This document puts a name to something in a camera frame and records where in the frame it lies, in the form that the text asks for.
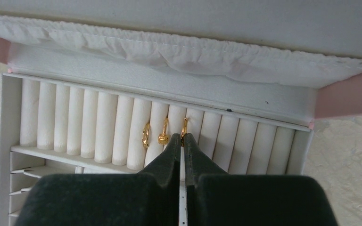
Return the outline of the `pink jewelry box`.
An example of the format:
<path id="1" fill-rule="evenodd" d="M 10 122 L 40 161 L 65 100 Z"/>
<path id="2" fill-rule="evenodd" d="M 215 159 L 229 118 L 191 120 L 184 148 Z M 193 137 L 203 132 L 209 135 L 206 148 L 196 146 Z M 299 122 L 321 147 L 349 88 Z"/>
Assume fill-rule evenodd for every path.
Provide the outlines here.
<path id="1" fill-rule="evenodd" d="M 134 174 L 186 126 L 230 174 L 302 174 L 362 114 L 362 0 L 0 0 L 0 226 L 50 174 Z"/>

